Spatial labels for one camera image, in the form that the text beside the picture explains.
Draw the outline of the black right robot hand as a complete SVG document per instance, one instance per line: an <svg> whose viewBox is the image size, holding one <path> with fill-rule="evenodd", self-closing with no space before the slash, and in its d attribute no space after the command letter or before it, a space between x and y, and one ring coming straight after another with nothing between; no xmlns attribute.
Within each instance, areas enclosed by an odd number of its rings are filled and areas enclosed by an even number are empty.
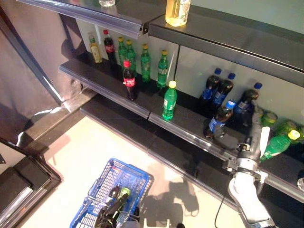
<svg viewBox="0 0 304 228"><path fill-rule="evenodd" d="M258 125L261 126L260 116L259 116L259 106L257 104L256 100L252 100L251 104L253 106L252 108L252 125Z"/></svg>

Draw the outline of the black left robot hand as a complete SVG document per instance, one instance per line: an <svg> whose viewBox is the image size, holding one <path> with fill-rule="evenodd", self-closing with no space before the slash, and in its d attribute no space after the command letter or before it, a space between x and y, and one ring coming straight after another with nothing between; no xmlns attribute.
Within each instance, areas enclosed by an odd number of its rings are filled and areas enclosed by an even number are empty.
<svg viewBox="0 0 304 228"><path fill-rule="evenodd" d="M125 193L110 206L103 207L95 221L95 228L115 228L117 227L117 218L124 204L128 200L129 194Z"/></svg>

